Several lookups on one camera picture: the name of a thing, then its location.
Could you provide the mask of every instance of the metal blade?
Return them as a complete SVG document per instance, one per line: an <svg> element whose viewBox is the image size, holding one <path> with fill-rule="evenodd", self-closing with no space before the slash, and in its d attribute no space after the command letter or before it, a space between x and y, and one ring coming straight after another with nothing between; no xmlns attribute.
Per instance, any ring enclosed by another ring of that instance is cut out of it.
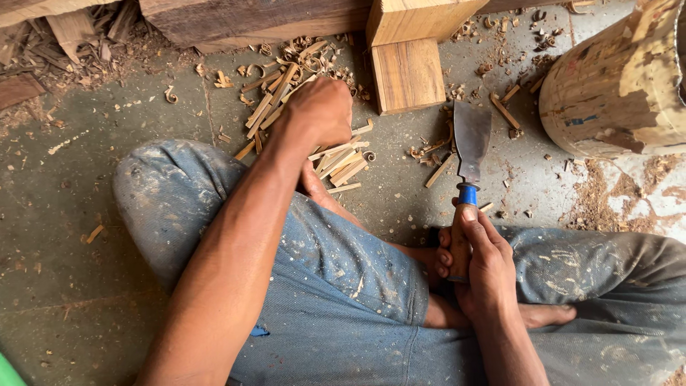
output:
<svg viewBox="0 0 686 386"><path fill-rule="evenodd" d="M458 175L464 182L481 181L481 161L486 156L490 139L490 109L455 101L453 125L460 158Z"/></svg>

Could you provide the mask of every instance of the bare foot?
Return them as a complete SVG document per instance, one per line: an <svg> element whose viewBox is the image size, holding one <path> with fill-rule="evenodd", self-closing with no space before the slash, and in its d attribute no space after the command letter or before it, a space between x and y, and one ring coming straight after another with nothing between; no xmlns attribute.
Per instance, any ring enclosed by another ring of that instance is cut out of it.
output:
<svg viewBox="0 0 686 386"><path fill-rule="evenodd" d="M576 317L576 308L571 304L549 306L547 304L519 304L519 313L526 328L563 325ZM441 296L429 294L429 308L423 327L426 328L468 328L471 322L464 314L450 306Z"/></svg>
<svg viewBox="0 0 686 386"><path fill-rule="evenodd" d="M342 205L333 198L324 187L322 180L314 172L312 161L305 160L303 169L300 171L300 187L298 191L316 202L319 206L326 208L338 216L345 218L358 227L365 229L362 223L352 213L348 212Z"/></svg>

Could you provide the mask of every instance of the dirty floor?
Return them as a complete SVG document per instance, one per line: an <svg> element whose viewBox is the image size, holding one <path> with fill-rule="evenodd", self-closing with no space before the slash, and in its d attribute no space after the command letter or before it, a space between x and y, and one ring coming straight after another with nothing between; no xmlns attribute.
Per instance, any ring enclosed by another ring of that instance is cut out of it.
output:
<svg viewBox="0 0 686 386"><path fill-rule="evenodd" d="M544 54L567 51L633 6L632 1L603 3L586 7L592 13L583 15L558 5L542 7L547 18L536 30L564 29L556 47ZM509 106L524 136L511 140L507 123L493 110L480 200L495 204L489 211L494 223L621 228L686 241L686 163L680 157L593 161L564 171L565 160L572 157L545 134L536 99L528 92L541 75L531 62L536 55L529 29L534 12L519 15L520 26L507 31L502 48L493 38L495 31L479 22L479 36L440 46L445 84L465 84L468 100L486 106L489 91L504 95L527 71L522 84L528 86ZM502 12L491 19L513 15ZM339 63L351 68L357 83L371 87L364 35L353 36L357 44L352 47L333 36L327 39L344 47ZM499 49L517 60L500 67L494 59ZM518 59L521 52L527 52L523 61ZM40 122L31 121L0 130L0 352L29 385L131 385L161 319L167 298L113 202L111 179L118 160L160 137L195 139L230 154L247 144L244 122L250 110L239 101L238 90L216 89L194 67L204 63L211 73L223 70L242 84L257 76L240 77L235 73L239 65L270 59L249 50L181 59L178 52L163 50L145 64L148 71L143 65L130 68L123 86L111 82L96 91L68 91L51 112L64 121L62 128L41 130ZM482 63L495 65L483 79L474 73ZM174 86L178 104L165 101L168 85ZM472 99L472 90L480 85L480 99ZM256 100L258 93L246 97ZM58 101L46 95L40 102L48 111ZM362 188L343 192L340 201L380 238L420 246L427 226L451 222L450 198L456 195L458 178L452 171L424 188L434 169L418 164L407 150L424 146L421 137L429 143L446 137L447 115L436 106L378 117L375 104L374 97L356 100L353 128L372 118L374 130L363 140L370 142L368 150L377 160L355 176ZM217 140L220 127L231 137L229 144ZM444 159L447 150L439 155ZM253 159L249 155L244 161ZM504 218L497 212L505 213ZM102 233L87 243L101 224Z"/></svg>

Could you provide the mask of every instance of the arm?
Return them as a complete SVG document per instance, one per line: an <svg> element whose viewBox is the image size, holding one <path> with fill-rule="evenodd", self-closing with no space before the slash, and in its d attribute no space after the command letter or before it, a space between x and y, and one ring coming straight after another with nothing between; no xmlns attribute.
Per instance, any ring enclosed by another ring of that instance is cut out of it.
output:
<svg viewBox="0 0 686 386"><path fill-rule="evenodd" d="M292 96L188 263L137 385L224 385L262 308L300 167L315 145L350 139L351 106L328 78Z"/></svg>
<svg viewBox="0 0 686 386"><path fill-rule="evenodd" d="M512 248L485 214L462 213L462 228L473 247L470 284L456 284L460 307L471 321L491 385L549 385L545 368L526 332L517 305ZM439 233L441 262L436 270L447 277L452 265L450 228Z"/></svg>

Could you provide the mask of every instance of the blue jeans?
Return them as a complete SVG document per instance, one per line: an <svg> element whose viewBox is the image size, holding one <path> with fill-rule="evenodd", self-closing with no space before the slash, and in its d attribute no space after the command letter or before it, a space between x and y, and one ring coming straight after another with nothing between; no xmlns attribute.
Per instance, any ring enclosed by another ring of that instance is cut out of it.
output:
<svg viewBox="0 0 686 386"><path fill-rule="evenodd" d="M114 180L121 215L173 291L245 165L194 141L152 141ZM553 385L658 385L683 361L686 246L648 234L499 227L523 303L574 303L529 330ZM485 384L472 329L421 327L425 267L294 193L264 306L230 385Z"/></svg>

